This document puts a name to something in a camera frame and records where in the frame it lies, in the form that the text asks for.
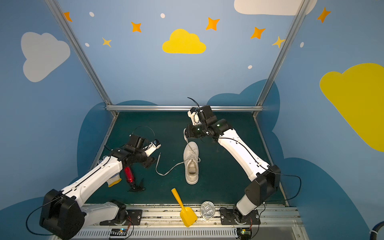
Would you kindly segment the white shoelace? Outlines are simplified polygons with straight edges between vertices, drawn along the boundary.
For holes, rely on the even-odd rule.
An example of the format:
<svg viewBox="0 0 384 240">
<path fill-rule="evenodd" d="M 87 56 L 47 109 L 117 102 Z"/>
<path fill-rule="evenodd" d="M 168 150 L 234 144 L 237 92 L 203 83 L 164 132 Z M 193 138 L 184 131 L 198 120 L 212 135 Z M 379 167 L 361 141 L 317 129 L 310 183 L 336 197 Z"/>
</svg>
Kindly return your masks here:
<svg viewBox="0 0 384 240">
<path fill-rule="evenodd" d="M 184 136 L 184 140 L 186 141 L 186 143 L 188 144 L 189 143 L 189 140 Z M 156 171 L 156 173 L 158 174 L 158 175 L 160 175 L 160 176 L 162 176 L 162 177 L 164 177 L 164 176 L 166 176 L 166 175 L 168 175 L 174 168 L 176 168 L 176 167 L 178 167 L 178 166 L 180 166 L 180 165 L 184 165 L 184 167 L 185 167 L 185 164 L 184 164 L 184 160 L 182 161 L 182 162 L 179 162 L 179 163 L 176 163 L 174 166 L 172 166 L 167 172 L 165 172 L 165 173 L 160 173 L 159 171 L 158 171 L 158 165 L 159 165 L 159 163 L 160 163 L 160 159 L 161 159 L 161 153 L 159 153 L 159 156 L 158 156 L 158 158 L 157 158 L 157 162 L 156 162 L 156 166 L 155 166 L 155 171 Z"/>
</svg>

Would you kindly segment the white sneaker shoe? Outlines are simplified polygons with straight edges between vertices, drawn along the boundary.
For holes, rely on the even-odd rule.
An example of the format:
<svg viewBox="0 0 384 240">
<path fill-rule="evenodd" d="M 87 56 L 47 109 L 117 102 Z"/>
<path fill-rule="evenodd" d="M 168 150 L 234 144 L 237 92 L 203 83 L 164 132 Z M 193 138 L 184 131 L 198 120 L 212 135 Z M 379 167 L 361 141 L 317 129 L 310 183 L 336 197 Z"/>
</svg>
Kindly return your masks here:
<svg viewBox="0 0 384 240">
<path fill-rule="evenodd" d="M 199 148 L 195 142 L 189 142 L 183 153 L 186 181 L 194 185 L 199 180 Z"/>
</svg>

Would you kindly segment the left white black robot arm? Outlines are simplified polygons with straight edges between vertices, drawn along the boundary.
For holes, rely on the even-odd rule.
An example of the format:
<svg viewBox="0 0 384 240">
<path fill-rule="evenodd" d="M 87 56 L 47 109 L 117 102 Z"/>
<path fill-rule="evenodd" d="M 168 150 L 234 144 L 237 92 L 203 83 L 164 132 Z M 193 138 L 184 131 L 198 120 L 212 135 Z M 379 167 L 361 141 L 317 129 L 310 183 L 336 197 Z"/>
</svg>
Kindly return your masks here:
<svg viewBox="0 0 384 240">
<path fill-rule="evenodd" d="M 82 228 L 106 222 L 113 225 L 131 225 L 126 205 L 111 200 L 104 204 L 85 206 L 89 197 L 104 183 L 112 187 L 119 183 L 121 171 L 129 179 L 133 192 L 144 190 L 142 185 L 135 186 L 135 178 L 131 167 L 139 163 L 149 168 L 155 158 L 152 154 L 161 147 L 155 139 L 145 145 L 147 139 L 130 134 L 130 140 L 125 145 L 112 149 L 96 167 L 60 191 L 49 191 L 38 209 L 41 211 L 39 225 L 62 240 L 73 238 Z"/>
</svg>

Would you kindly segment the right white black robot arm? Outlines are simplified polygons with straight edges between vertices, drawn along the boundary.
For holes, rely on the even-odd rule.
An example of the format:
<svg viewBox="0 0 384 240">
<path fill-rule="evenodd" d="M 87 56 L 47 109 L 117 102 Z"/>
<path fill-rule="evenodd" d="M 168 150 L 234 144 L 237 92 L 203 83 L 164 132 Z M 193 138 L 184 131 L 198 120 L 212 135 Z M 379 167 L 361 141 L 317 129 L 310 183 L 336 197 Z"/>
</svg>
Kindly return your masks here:
<svg viewBox="0 0 384 240">
<path fill-rule="evenodd" d="M 257 156 L 227 120 L 218 120 L 210 106 L 192 107 L 188 116 L 192 123 L 184 130 L 185 139 L 213 138 L 234 157 L 251 181 L 245 195 L 234 205 L 237 223 L 245 223 L 253 210 L 277 192 L 281 177 L 286 175 L 278 166 Z"/>
</svg>

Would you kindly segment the yellow object behind left arm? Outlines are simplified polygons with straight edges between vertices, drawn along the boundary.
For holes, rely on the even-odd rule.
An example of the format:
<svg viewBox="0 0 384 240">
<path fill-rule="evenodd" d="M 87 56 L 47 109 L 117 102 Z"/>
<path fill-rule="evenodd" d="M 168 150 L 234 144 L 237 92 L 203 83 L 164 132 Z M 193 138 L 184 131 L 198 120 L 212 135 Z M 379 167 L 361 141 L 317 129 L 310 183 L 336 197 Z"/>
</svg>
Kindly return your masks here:
<svg viewBox="0 0 384 240">
<path fill-rule="evenodd" d="M 110 179 L 107 180 L 107 184 L 108 184 L 108 187 L 111 188 L 112 186 L 118 184 L 119 182 L 121 182 L 121 177 L 120 176 L 114 176 Z"/>
</svg>

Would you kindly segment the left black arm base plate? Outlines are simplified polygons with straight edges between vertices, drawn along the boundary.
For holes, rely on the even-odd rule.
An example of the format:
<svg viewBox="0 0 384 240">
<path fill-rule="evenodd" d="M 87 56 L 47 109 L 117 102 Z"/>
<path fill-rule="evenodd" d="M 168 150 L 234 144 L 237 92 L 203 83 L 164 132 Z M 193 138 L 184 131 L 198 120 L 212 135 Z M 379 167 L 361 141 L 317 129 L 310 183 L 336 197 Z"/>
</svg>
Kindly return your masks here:
<svg viewBox="0 0 384 240">
<path fill-rule="evenodd" d="M 138 226 L 142 219 L 142 210 L 119 210 L 113 220 L 100 222 L 100 226 Z"/>
</svg>

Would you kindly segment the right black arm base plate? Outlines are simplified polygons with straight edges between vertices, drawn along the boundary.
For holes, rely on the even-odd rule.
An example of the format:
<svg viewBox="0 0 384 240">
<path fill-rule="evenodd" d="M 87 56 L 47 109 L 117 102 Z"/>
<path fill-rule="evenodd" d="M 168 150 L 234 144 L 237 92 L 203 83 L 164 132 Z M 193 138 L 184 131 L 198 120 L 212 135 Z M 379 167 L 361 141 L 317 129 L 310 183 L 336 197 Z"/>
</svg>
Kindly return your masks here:
<svg viewBox="0 0 384 240">
<path fill-rule="evenodd" d="M 247 215 L 242 215 L 237 209 L 219 209 L 222 225 L 258 225 L 261 223 L 260 214 L 257 210 L 251 211 Z"/>
</svg>

